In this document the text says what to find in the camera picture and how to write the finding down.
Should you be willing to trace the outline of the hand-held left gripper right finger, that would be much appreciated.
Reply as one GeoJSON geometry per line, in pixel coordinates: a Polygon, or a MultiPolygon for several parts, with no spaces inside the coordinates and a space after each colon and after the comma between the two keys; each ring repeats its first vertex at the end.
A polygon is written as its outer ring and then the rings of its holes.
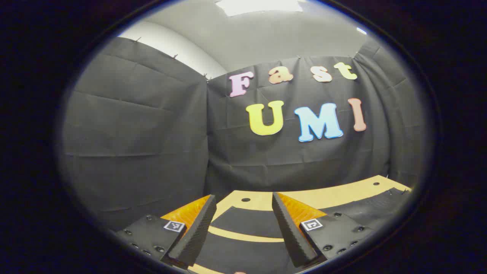
{"type": "Polygon", "coordinates": [[[344,213],[329,215],[282,193],[273,192],[272,209],[294,267],[331,260],[373,232],[344,213]]]}

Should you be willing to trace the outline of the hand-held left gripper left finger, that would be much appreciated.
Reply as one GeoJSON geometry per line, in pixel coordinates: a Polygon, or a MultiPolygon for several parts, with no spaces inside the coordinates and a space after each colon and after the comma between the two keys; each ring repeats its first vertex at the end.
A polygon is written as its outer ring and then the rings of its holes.
{"type": "Polygon", "coordinates": [[[145,215],[117,236],[156,263],[187,269],[202,250],[216,210],[216,198],[210,194],[161,217],[145,215]]]}

